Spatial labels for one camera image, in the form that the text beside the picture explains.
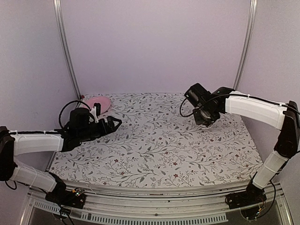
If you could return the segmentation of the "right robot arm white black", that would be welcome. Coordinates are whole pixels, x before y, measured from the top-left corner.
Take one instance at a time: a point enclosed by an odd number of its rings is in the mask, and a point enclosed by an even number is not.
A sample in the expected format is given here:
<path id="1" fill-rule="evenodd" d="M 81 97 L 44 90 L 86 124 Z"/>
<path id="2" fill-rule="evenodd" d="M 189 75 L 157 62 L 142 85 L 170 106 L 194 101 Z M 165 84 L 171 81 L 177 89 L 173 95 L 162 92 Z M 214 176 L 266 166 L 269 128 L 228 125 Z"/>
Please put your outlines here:
<path id="1" fill-rule="evenodd" d="M 300 109 L 292 100 L 267 100 L 228 87 L 210 92 L 199 83 L 192 85 L 184 97 L 194 107 L 191 115 L 198 125 L 210 126 L 222 114 L 238 115 L 245 121 L 264 160 L 242 195 L 246 204 L 259 199 L 260 190 L 299 153 Z"/>

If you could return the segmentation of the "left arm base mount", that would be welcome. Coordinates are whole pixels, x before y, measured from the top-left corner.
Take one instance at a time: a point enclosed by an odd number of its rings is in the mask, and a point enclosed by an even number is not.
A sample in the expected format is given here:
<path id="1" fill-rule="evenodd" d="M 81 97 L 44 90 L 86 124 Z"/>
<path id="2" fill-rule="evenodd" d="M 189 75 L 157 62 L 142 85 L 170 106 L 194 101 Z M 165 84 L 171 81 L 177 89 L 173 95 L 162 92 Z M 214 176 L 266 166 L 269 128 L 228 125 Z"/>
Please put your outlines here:
<path id="1" fill-rule="evenodd" d="M 52 191 L 46 194 L 45 199 L 55 203 L 58 206 L 68 206 L 77 209 L 83 209 L 86 201 L 85 190 L 75 188 L 73 190 Z"/>

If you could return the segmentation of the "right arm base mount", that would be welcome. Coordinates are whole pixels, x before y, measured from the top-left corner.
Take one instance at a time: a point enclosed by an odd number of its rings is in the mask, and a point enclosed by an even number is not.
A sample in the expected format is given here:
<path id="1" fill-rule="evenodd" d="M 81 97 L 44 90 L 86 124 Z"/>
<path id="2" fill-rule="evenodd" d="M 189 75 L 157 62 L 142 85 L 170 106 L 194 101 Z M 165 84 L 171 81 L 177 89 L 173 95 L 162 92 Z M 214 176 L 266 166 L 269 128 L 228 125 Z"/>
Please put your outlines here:
<path id="1" fill-rule="evenodd" d="M 225 197 L 229 209 L 243 208 L 241 215 L 247 220 L 257 219 L 265 209 L 267 197 L 264 189 L 246 189 L 245 191 L 230 193 Z"/>

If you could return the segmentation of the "red canvas sneaker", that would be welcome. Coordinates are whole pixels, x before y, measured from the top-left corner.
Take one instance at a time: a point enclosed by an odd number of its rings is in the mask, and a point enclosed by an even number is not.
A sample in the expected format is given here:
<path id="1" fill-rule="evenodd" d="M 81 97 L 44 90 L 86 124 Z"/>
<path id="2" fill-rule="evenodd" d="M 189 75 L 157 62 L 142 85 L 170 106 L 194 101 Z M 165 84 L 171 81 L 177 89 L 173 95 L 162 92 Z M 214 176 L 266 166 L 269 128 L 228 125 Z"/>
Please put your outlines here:
<path id="1" fill-rule="evenodd" d="M 209 129 L 214 125 L 214 122 L 209 122 L 201 125 L 202 129 Z"/>

